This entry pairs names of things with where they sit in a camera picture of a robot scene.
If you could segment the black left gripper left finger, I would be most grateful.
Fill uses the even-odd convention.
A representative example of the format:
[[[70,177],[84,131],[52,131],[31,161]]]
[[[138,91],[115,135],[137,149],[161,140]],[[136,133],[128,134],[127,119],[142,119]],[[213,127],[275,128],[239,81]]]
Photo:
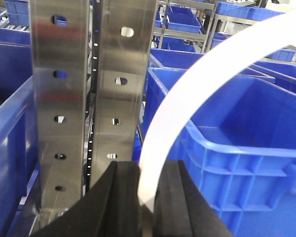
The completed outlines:
[[[35,237],[139,237],[139,167],[112,161],[87,194]]]

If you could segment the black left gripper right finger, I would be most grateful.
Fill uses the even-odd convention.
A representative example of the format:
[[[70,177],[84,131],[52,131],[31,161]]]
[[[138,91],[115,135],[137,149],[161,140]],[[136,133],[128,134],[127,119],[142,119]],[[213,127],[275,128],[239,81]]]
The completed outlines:
[[[167,160],[155,197],[154,237],[232,237],[192,181],[182,160]]]

